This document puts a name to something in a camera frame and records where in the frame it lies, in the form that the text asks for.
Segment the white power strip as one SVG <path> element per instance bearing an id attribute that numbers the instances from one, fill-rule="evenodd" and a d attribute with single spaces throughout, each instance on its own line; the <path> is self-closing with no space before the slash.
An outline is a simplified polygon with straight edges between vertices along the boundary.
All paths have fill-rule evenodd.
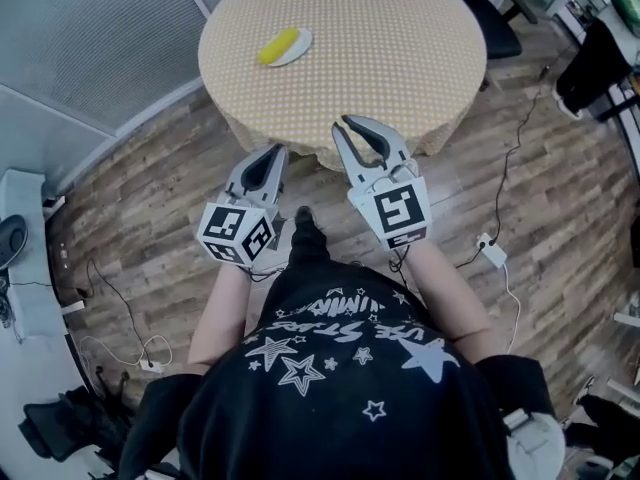
<path id="1" fill-rule="evenodd" d="M 477 246 L 479 252 L 484 255 L 494 267 L 501 269 L 505 265 L 507 254 L 497 244 L 497 241 L 487 233 L 483 233 L 478 237 Z"/>

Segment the person's left forearm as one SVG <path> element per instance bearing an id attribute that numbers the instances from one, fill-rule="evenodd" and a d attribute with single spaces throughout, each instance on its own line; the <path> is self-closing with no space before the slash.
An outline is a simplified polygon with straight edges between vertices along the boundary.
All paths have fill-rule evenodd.
<path id="1" fill-rule="evenodd" d="M 244 337 L 251 279 L 237 266 L 223 264 L 195 328 L 185 371 L 204 375 Z"/>

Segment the person's right forearm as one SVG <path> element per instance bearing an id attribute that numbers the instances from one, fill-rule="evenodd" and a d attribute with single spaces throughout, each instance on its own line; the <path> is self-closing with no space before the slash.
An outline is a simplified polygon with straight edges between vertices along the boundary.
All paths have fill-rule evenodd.
<path id="1" fill-rule="evenodd" d="M 487 309 L 433 242 L 410 245 L 404 263 L 434 322 L 469 362 L 501 353 Z"/>

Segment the round table with dotted cloth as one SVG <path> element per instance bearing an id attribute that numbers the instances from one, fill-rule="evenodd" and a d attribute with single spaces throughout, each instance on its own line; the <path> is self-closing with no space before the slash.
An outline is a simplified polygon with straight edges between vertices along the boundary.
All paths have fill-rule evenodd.
<path id="1" fill-rule="evenodd" d="M 294 27 L 313 34 L 309 50 L 261 65 L 259 51 Z M 221 0 L 198 62 L 244 149 L 278 142 L 338 170 L 331 127 L 346 114 L 393 127 L 413 153 L 437 153 L 471 107 L 487 53 L 463 0 Z"/>

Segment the white round plate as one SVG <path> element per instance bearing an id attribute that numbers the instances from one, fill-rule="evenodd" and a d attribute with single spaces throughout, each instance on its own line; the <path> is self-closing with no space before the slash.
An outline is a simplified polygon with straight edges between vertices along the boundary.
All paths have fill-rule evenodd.
<path id="1" fill-rule="evenodd" d="M 282 67 L 290 64 L 300 57 L 302 57 L 311 47 L 313 42 L 313 34 L 306 28 L 298 28 L 300 31 L 300 37 L 296 45 L 288 52 L 288 54 L 275 65 L 265 65 L 269 67 Z"/>

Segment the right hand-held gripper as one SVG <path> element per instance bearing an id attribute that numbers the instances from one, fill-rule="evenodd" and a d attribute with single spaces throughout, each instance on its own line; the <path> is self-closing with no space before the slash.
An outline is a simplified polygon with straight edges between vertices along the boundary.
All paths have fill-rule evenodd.
<path id="1" fill-rule="evenodd" d="M 370 117 L 346 114 L 341 118 L 378 155 L 366 161 L 345 129 L 333 123 L 332 138 L 352 185 L 347 193 L 351 204 L 387 251 L 425 239 L 432 223 L 426 182 L 417 162 L 407 160 L 410 154 L 404 138 Z"/>

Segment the black round device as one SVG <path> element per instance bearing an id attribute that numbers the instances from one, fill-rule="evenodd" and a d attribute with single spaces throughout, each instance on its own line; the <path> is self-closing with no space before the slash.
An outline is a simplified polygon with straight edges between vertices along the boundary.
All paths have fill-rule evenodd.
<path id="1" fill-rule="evenodd" d="M 0 222 L 0 271 L 18 257 L 27 239 L 27 223 L 21 215 L 11 215 Z"/>

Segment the white desk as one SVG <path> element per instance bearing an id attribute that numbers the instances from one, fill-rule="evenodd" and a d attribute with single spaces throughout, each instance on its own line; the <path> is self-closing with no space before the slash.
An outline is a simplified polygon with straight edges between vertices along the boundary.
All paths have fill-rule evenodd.
<path id="1" fill-rule="evenodd" d="M 68 344 L 54 293 L 42 208 L 42 174 L 7 170 L 0 180 L 0 217 L 26 221 L 27 242 L 8 267 L 15 324 L 0 326 L 0 406 L 24 418 L 27 404 L 54 402 L 84 384 Z"/>

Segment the yellow corn cob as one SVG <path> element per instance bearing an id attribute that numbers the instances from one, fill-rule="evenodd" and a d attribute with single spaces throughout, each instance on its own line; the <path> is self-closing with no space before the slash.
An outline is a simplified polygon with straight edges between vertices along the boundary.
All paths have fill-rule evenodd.
<path id="1" fill-rule="evenodd" d="M 261 65 L 275 65 L 279 63 L 296 45 L 300 37 L 298 28 L 287 28 L 279 32 L 258 53 L 257 59 Z"/>

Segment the white metal frame rack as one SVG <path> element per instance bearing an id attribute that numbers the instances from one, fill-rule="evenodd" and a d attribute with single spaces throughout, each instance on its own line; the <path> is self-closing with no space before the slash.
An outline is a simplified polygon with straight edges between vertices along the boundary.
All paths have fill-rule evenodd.
<path id="1" fill-rule="evenodd" d="M 631 294 L 629 302 L 622 311 L 614 314 L 613 320 L 618 324 L 625 325 L 640 330 L 640 292 L 635 291 Z M 607 387 L 622 399 L 619 405 L 628 409 L 631 413 L 640 417 L 640 355 L 633 363 L 632 386 L 626 385 L 609 378 L 606 383 Z"/>

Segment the person's black star-print shirt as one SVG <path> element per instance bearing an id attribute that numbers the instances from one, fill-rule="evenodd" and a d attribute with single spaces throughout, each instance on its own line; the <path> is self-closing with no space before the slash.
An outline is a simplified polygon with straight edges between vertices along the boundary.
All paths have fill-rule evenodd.
<path id="1" fill-rule="evenodd" d="M 520 409 L 553 414 L 538 362 L 471 363 L 400 284 L 326 261 L 279 276 L 206 374 L 148 385 L 119 478 L 174 450 L 179 480 L 513 480 Z"/>

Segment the black office chair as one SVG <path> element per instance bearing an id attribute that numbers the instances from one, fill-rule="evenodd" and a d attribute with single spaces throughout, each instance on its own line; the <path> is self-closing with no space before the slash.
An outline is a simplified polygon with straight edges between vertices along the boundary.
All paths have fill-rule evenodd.
<path id="1" fill-rule="evenodd" d="M 530 24 L 538 23 L 538 17 L 524 0 L 511 0 L 513 5 L 505 13 L 501 13 L 489 0 L 463 1 L 479 23 L 489 60 L 512 58 L 522 53 L 521 43 L 509 22 L 523 15 Z"/>
<path id="2" fill-rule="evenodd" d="M 110 466 L 120 459 L 134 416 L 120 398 L 101 399 L 84 386 L 61 393 L 55 402 L 27 404 L 23 411 L 18 429 L 39 457 L 62 463 L 95 446 Z"/>

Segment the grey waist pouch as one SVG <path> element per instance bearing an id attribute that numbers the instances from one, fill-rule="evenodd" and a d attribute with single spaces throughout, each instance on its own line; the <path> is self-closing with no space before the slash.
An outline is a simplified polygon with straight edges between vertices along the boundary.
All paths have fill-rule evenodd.
<path id="1" fill-rule="evenodd" d="M 518 409 L 503 418 L 507 455 L 515 480 L 557 480 L 565 458 L 565 437 L 558 421 Z"/>

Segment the person's black trouser leg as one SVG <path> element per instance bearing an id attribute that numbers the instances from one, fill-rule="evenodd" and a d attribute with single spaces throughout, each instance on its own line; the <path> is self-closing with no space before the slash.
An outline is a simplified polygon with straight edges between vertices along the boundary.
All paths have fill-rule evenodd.
<path id="1" fill-rule="evenodd" d="M 330 261 L 326 235 L 313 221 L 297 223 L 291 238 L 291 251 L 287 267 L 323 264 Z"/>

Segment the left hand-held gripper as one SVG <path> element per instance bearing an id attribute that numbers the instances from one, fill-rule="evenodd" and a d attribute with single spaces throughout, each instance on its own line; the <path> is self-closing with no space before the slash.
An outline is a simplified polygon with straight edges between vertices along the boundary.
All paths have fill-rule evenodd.
<path id="1" fill-rule="evenodd" d="M 215 260 L 251 268 L 275 240 L 273 221 L 287 167 L 287 149 L 271 144 L 232 169 L 226 189 L 206 205 L 196 233 Z"/>

